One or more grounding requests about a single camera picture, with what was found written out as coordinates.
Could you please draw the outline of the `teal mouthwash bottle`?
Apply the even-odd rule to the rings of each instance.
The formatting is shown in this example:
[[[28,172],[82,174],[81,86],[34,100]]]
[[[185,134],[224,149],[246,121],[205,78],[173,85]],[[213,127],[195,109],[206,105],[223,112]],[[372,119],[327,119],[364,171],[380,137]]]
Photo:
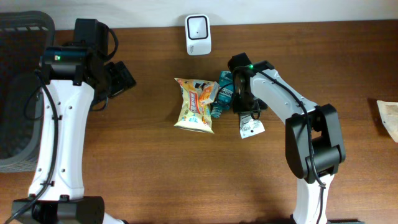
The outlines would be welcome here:
[[[220,90],[216,101],[212,104],[211,116],[219,118],[224,110],[229,110],[233,96],[233,75],[230,71],[222,71],[219,78]]]

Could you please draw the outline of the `clear blister pack white card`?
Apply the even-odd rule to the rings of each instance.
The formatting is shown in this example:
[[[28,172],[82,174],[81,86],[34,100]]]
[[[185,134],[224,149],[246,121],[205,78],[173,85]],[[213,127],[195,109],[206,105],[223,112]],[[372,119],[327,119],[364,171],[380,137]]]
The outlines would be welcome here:
[[[253,119],[249,113],[239,114],[239,133],[242,139],[255,136],[265,131],[264,125],[258,119]]]

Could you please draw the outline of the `yellow snack bag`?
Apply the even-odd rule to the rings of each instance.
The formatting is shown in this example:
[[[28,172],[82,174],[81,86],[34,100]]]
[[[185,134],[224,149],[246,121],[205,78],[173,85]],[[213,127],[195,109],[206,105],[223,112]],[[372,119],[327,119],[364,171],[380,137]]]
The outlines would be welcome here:
[[[210,106],[200,103],[204,87],[211,81],[175,78],[180,85],[183,103],[176,128],[213,134]]]

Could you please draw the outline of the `beige paper pouch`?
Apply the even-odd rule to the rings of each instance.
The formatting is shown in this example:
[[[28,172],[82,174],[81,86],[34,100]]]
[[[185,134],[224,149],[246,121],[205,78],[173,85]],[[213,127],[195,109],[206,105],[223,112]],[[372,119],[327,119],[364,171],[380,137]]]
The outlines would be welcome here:
[[[397,102],[382,100],[377,100],[376,102],[386,131],[394,142],[397,142]]]

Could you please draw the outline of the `small orange box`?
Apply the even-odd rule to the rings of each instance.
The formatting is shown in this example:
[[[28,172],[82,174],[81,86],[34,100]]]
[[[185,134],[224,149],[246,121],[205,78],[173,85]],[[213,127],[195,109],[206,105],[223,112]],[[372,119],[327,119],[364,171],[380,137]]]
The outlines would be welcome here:
[[[211,104],[215,101],[220,85],[217,82],[211,82],[203,87],[199,97],[199,102],[203,105]]]

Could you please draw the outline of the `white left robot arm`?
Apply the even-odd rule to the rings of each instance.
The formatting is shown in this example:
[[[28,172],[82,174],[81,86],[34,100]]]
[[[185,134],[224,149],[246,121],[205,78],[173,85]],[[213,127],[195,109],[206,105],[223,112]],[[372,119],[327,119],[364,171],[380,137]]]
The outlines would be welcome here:
[[[86,196],[82,160],[88,113],[135,86],[108,49],[116,34],[96,19],[77,19],[73,40],[47,47],[35,76],[44,96],[40,150],[26,198],[12,204],[21,223],[116,223],[100,196]]]

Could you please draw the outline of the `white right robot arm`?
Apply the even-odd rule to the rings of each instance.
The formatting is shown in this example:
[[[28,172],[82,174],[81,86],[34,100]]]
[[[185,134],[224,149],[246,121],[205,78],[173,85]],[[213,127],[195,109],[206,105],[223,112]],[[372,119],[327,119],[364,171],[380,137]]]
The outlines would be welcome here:
[[[259,119],[272,110],[285,125],[285,158],[297,178],[293,223],[328,223],[328,191],[346,159],[338,112],[320,106],[287,84],[267,60],[252,63],[245,53],[231,57],[233,111]]]

